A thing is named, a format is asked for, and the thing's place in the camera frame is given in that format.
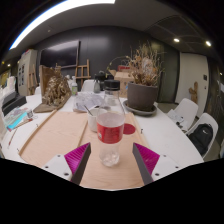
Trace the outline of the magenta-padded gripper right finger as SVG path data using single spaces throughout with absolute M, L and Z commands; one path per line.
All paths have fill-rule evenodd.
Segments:
M 138 143 L 133 144 L 132 152 L 145 185 L 170 175 L 180 169 L 180 166 L 168 155 L 157 154 Z

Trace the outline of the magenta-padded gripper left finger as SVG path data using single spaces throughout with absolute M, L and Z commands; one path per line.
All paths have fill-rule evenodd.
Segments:
M 42 169 L 79 185 L 90 154 L 91 144 L 86 143 L 65 155 L 55 155 Z

